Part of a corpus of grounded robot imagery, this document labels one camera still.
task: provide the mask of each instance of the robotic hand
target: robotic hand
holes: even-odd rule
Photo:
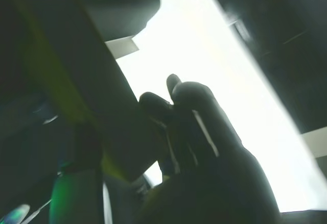
[[[262,168],[210,89],[176,75],[167,86],[173,105],[153,93],[139,101],[166,144],[158,161],[169,179],[149,195],[138,222],[279,223]]]

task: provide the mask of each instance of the gloved hand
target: gloved hand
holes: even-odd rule
[[[163,182],[149,196],[139,223],[271,223],[279,211],[270,185],[210,89],[167,79],[174,104],[145,93],[139,103],[162,141]]]

